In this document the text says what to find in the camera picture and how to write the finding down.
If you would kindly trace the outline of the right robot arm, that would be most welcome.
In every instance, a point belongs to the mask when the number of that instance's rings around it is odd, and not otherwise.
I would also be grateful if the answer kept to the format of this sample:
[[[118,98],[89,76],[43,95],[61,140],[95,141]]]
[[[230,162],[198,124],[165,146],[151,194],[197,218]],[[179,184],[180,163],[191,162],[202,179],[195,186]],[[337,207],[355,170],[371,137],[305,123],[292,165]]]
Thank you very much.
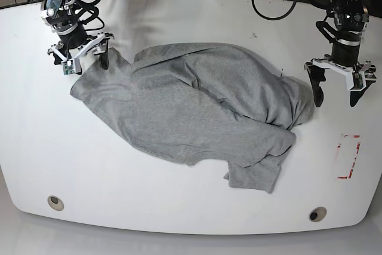
[[[99,16],[101,0],[46,0],[41,6],[41,18],[60,38],[47,50],[65,75],[82,73],[80,59],[89,52],[98,57],[103,70],[109,68],[109,41],[112,33],[104,33],[105,23]]]

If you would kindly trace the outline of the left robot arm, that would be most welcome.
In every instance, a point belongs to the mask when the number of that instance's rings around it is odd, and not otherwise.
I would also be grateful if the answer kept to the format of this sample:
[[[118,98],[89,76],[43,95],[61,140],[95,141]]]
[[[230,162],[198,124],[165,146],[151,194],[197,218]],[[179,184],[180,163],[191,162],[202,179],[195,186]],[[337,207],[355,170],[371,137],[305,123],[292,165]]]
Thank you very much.
[[[370,62],[358,60],[362,35],[369,22],[369,12],[363,0],[329,0],[326,17],[332,18],[331,26],[326,20],[316,22],[316,27],[332,45],[330,54],[321,59],[311,59],[304,65],[313,90],[316,107],[324,100],[320,86],[325,82],[325,71],[332,70],[346,79],[350,91],[350,105],[355,106],[365,91],[375,83],[376,67]]]

